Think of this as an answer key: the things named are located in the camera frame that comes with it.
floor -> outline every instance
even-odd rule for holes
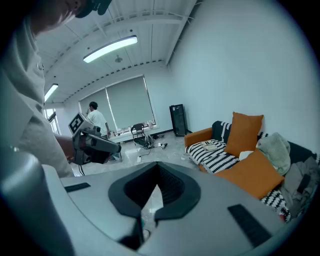
[[[158,147],[159,143],[167,143],[166,148],[162,149],[161,147]],[[173,131],[167,132],[164,133],[163,138],[159,138],[154,141],[154,146],[155,148],[150,150],[135,146],[133,142],[122,143],[122,161],[117,160],[115,162],[107,162],[105,164],[88,163],[86,165],[83,165],[83,171],[85,175],[99,174],[104,172],[116,172],[120,169],[154,161],[172,163],[195,169],[195,171],[199,171],[198,167],[189,159],[188,156],[184,154],[184,137],[176,137]],[[72,163],[71,167],[76,176],[81,176],[76,164]],[[155,230],[156,223],[154,222],[154,215],[155,212],[162,207],[163,201],[161,191],[159,187],[156,186],[151,194],[151,197],[141,211],[142,226],[146,239],[150,235],[150,233]]]

ceiling fixture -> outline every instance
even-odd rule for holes
[[[138,38],[136,35],[125,37],[120,40],[108,43],[107,45],[96,49],[95,51],[93,51],[90,54],[88,54],[87,56],[85,56],[83,58],[83,60],[86,63],[90,63],[90,62],[94,61],[95,59],[101,57],[102,55],[110,53],[110,52],[117,50],[119,48],[135,44],[137,42],[138,42]]]
[[[44,95],[44,102],[49,99],[49,97],[54,93],[54,91],[58,88],[58,84],[54,83],[51,88],[48,90],[48,92]]]
[[[122,58],[119,57],[119,55],[116,56],[116,59],[114,60],[116,63],[120,63],[123,61]]]

brown throw pillow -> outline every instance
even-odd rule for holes
[[[237,158],[242,151],[254,151],[263,118],[264,115],[233,112],[231,131],[224,151]]]
[[[236,184],[258,199],[265,197],[285,180],[259,149],[232,168],[215,175]]]

black speaker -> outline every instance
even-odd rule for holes
[[[170,106],[170,114],[171,114],[173,132],[175,136],[187,135],[184,105],[179,104],[179,105]]]

white ceiling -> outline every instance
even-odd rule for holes
[[[85,18],[41,34],[37,39],[45,73],[45,92],[59,87],[47,101],[63,103],[98,79],[134,66],[167,65],[197,0],[112,0],[103,16]],[[91,63],[85,55],[113,41],[136,35],[138,43],[110,52]],[[122,62],[116,63],[119,55]]]

